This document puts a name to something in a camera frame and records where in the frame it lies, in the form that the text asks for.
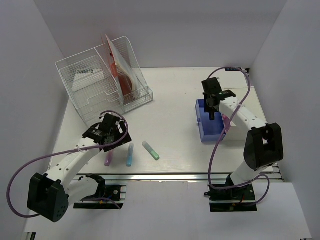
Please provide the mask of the blue highlighter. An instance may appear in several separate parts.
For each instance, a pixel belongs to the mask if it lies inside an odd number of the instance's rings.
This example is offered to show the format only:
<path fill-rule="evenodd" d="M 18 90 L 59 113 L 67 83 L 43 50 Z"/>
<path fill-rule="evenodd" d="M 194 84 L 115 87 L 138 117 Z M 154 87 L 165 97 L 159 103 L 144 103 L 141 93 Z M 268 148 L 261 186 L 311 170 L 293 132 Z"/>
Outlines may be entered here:
<path fill-rule="evenodd" d="M 134 152 L 134 144 L 130 143 L 128 145 L 128 152 L 127 152 L 127 158 L 126 158 L 126 166 L 131 167 L 133 162 L 133 152 Z"/>

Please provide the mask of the orange black highlighter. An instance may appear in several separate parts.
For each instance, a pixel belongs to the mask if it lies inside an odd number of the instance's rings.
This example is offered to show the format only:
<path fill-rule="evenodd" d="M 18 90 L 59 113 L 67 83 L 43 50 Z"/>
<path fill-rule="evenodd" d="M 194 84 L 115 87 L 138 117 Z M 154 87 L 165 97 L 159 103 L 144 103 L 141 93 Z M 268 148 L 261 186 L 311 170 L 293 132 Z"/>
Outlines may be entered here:
<path fill-rule="evenodd" d="M 209 119 L 210 119 L 211 121 L 214 121 L 214 120 L 215 120 L 215 112 L 214 112 L 214 111 L 211 111 L 211 112 L 209 113 Z"/>

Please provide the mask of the green highlighter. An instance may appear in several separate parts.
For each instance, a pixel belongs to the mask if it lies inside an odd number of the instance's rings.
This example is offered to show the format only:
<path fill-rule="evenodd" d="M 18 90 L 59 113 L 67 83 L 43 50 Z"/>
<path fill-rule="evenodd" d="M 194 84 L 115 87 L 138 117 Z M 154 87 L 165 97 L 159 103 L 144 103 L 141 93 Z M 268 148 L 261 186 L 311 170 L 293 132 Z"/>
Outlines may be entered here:
<path fill-rule="evenodd" d="M 146 141 L 142 142 L 142 146 L 156 161 L 160 159 L 160 155 Z"/>

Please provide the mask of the pink highlighter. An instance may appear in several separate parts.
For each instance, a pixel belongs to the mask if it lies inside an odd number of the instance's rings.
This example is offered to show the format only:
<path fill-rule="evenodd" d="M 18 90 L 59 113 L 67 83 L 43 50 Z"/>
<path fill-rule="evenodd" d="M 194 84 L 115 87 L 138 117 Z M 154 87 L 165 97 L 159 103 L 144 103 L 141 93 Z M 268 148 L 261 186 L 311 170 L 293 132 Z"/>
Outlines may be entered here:
<path fill-rule="evenodd" d="M 106 154 L 106 159 L 105 159 L 105 161 L 104 161 L 104 165 L 105 165 L 106 167 L 109 167 L 110 164 L 112 163 L 113 158 L 114 158 L 114 150 L 112 149 L 112 150 L 110 150 L 110 151 L 107 152 L 107 154 Z"/>

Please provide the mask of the purple blue drawer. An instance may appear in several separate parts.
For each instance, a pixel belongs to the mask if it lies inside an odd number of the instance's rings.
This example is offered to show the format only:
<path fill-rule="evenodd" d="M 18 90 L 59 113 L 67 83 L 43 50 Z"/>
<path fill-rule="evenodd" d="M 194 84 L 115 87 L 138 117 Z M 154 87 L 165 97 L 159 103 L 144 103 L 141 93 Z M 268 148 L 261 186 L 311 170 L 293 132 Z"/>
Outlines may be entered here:
<path fill-rule="evenodd" d="M 222 114 L 216 112 L 214 114 L 215 119 L 210 120 L 209 113 L 205 112 L 203 99 L 196 100 L 195 112 L 200 134 L 200 141 L 202 143 L 216 142 L 225 127 Z"/>

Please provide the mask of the clear document sleeve with papers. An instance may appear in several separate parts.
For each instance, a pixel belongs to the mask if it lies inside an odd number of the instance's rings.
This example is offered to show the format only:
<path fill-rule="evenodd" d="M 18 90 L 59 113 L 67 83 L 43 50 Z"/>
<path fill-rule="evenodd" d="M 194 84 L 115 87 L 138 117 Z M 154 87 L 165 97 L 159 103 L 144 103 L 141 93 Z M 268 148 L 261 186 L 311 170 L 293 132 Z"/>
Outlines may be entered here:
<path fill-rule="evenodd" d="M 122 57 L 118 49 L 112 43 L 110 38 L 105 35 L 107 39 L 108 46 L 110 48 L 111 54 L 113 56 L 114 62 L 117 64 L 118 68 L 130 79 L 131 82 L 131 91 L 134 92 L 137 90 L 138 78 L 134 73 L 133 69 L 129 66 L 127 61 Z"/>

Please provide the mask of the pink drawer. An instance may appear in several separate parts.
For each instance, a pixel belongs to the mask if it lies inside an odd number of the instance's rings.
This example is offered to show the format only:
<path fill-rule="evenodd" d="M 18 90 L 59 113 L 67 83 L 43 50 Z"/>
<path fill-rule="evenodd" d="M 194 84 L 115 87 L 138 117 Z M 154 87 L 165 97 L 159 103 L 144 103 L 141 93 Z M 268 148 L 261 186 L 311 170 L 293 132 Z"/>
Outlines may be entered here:
<path fill-rule="evenodd" d="M 227 134 L 231 128 L 230 119 L 224 114 L 222 115 L 222 119 L 223 119 L 223 123 L 224 123 L 224 127 L 225 127 L 225 133 Z"/>

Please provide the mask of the red plastic folder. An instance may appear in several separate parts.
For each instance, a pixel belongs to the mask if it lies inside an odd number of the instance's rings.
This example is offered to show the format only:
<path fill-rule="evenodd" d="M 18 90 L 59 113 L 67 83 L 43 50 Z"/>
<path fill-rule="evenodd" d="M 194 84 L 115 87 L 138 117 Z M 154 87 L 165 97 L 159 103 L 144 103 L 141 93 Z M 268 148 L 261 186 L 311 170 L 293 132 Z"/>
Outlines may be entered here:
<path fill-rule="evenodd" d="M 118 68 L 118 65 L 114 62 L 114 58 L 112 56 L 111 50 L 108 45 L 108 41 L 106 38 L 106 35 L 101 38 L 102 40 L 106 40 L 105 42 L 105 50 L 106 50 L 106 55 L 107 55 L 107 63 L 110 68 L 112 76 L 117 80 L 117 82 L 120 85 L 122 96 L 128 96 L 132 94 L 133 92 L 131 91 L 131 81 L 130 79 Z"/>

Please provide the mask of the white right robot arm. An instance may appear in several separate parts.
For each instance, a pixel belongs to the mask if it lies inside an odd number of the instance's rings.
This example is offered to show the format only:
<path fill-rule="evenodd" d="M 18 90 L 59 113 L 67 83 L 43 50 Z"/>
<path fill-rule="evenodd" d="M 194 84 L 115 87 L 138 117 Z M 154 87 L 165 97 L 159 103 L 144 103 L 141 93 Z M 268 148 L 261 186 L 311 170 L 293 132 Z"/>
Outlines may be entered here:
<path fill-rule="evenodd" d="M 213 121 L 216 113 L 225 115 L 246 133 L 243 162 L 226 181 L 226 195 L 236 200 L 244 193 L 245 185 L 266 168 L 283 160 L 282 129 L 277 123 L 267 123 L 258 118 L 237 99 L 231 90 L 222 90 L 217 78 L 201 82 L 204 96 L 204 112 Z"/>

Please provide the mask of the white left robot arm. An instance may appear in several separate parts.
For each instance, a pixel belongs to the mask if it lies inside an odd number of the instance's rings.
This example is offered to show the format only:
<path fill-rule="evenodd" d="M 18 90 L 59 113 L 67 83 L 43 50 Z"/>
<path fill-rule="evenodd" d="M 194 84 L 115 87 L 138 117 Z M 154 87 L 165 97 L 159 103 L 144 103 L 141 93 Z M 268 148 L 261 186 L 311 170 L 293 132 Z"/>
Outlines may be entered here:
<path fill-rule="evenodd" d="M 88 173 L 74 181 L 79 171 L 100 152 L 109 152 L 132 140 L 122 115 L 108 110 L 99 118 L 56 166 L 32 176 L 27 199 L 30 210 L 55 223 L 76 202 L 113 201 L 113 192 L 107 189 L 102 176 Z"/>

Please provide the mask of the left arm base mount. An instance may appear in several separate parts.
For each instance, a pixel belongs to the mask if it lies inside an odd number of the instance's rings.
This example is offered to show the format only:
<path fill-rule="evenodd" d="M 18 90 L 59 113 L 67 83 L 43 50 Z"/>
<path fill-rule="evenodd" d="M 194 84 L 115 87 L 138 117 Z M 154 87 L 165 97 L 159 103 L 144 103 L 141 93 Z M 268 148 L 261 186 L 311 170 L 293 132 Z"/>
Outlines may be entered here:
<path fill-rule="evenodd" d="M 74 209 L 85 210 L 120 210 L 126 199 L 127 186 L 120 183 L 106 181 L 102 176 L 97 174 L 86 174 L 81 176 L 82 179 L 94 180 L 97 184 L 93 195 L 89 195 L 73 204 Z"/>

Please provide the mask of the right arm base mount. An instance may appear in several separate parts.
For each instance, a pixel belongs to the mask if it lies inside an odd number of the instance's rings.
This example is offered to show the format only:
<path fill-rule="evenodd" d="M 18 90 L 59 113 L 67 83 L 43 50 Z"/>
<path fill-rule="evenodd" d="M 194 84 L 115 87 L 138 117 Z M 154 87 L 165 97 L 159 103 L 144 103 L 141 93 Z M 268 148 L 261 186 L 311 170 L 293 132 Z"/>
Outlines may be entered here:
<path fill-rule="evenodd" d="M 234 213 L 234 212 L 257 212 L 256 196 L 252 185 L 232 189 L 213 189 L 208 187 L 204 197 L 209 199 L 210 212 Z"/>

